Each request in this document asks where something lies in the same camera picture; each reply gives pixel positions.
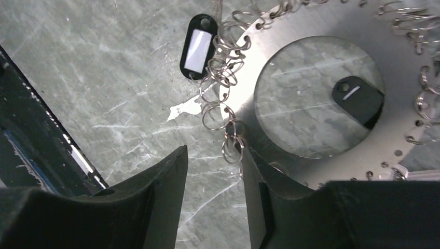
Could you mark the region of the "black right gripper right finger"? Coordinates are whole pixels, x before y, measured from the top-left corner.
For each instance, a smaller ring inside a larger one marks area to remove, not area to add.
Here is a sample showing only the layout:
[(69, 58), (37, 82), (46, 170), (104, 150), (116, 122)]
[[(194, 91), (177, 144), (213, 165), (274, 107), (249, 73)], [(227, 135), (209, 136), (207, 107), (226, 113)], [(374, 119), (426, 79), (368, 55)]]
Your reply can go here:
[(252, 248), (439, 248), (439, 182), (334, 181), (312, 190), (243, 150)]

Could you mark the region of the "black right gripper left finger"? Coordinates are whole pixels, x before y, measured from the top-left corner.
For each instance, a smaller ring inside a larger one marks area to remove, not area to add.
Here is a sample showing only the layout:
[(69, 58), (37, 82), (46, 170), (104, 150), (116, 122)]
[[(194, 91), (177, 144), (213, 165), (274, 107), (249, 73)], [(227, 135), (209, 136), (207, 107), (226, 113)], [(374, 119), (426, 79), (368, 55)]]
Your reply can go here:
[(183, 145), (93, 196), (1, 189), (1, 248), (174, 248), (188, 170)]

